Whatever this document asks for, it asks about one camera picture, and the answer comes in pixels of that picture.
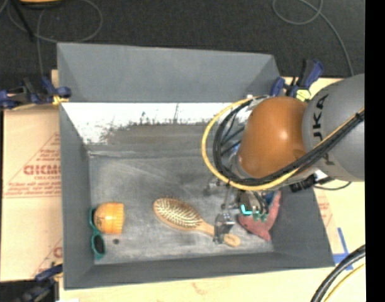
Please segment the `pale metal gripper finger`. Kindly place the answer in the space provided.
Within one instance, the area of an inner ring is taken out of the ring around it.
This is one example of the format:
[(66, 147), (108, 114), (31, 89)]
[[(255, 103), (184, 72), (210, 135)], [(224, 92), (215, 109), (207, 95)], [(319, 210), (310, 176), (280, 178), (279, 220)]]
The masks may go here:
[(235, 243), (230, 230), (233, 228), (235, 222), (228, 213), (223, 213), (223, 240), (225, 243)]
[(216, 244), (223, 243), (223, 234), (221, 232), (222, 224), (223, 222), (222, 222), (221, 216), (217, 216), (214, 222), (214, 235), (213, 235), (213, 241)]

